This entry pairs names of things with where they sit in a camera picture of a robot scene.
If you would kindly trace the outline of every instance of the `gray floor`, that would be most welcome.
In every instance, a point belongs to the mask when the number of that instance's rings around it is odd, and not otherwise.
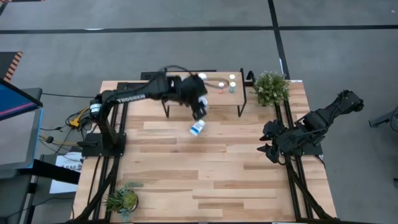
[[[398,24],[398,2],[275,0],[280,26]],[[269,26],[267,1],[46,0],[11,3],[4,29],[173,26]],[[396,223],[398,140],[368,120],[396,107],[398,30],[283,31],[292,79],[302,79],[311,109],[343,89],[364,99],[360,113],[339,117],[322,146],[337,214],[344,220]],[[169,64],[191,69],[280,70],[272,31],[140,34],[0,35],[0,51],[23,51],[12,83],[49,93],[94,96],[103,80],[138,79]],[[63,124],[88,99],[43,96],[45,128]],[[51,133],[63,139],[65,133]],[[80,140],[73,133],[71,141]],[[39,153],[51,154],[46,148]],[[34,223],[65,221],[70,202],[37,208]]]

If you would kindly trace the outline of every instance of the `wooden tabletop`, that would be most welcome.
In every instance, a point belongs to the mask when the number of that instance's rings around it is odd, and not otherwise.
[[[117,81],[105,81],[101,91],[116,86]],[[130,181],[144,184],[135,190],[139,207],[132,222],[295,220],[286,168],[256,150],[263,145],[259,138],[264,124],[276,119],[275,108],[259,106],[251,91],[246,89],[248,103],[240,118],[235,107],[211,106],[199,137],[189,132],[193,124],[190,108],[173,110],[167,119],[158,101],[129,104],[127,145],[116,188]],[[309,111],[303,83],[290,83],[290,107],[294,120]],[[87,204],[96,160],[89,157],[84,161],[74,202],[76,215]],[[313,156],[303,156],[302,160],[309,191],[327,213],[335,216],[322,163]],[[302,216],[306,217],[300,193],[299,199]],[[121,221],[118,214],[112,214],[111,222]]]
[[[207,87],[207,100],[209,105],[243,105],[244,95],[243,95],[243,83],[242,83],[242,73],[240,72],[200,72],[206,74],[207,78],[223,78],[225,80],[229,79],[229,75],[235,75],[234,82],[236,83],[234,93],[229,92],[229,87],[226,86],[222,93],[218,93],[217,88]],[[188,72],[167,72],[167,75],[181,75],[187,77],[190,75]],[[205,80],[205,82],[218,86],[219,81]],[[166,105],[178,105],[177,102],[167,102]]]

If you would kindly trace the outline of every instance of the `computer screen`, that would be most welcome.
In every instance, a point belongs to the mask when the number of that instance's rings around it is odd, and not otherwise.
[[[0,121],[42,106],[39,100],[0,79]]]

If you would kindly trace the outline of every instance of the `white paper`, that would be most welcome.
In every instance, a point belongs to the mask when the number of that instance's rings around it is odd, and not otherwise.
[[[56,166],[71,169],[77,172],[81,171],[82,163],[80,162],[81,152],[68,152],[64,156],[57,156]],[[77,184],[69,184],[57,180],[51,181],[50,194],[59,194],[67,192],[76,192]]]

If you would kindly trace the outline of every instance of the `green plant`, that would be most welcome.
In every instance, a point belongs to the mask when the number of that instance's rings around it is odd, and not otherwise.
[[[106,210],[119,213],[125,222],[128,221],[138,204],[138,196],[132,188],[142,186],[144,184],[130,182],[115,193],[108,195],[105,201]]]
[[[263,72],[254,83],[254,89],[262,106],[280,103],[289,98],[289,83],[277,72]]]

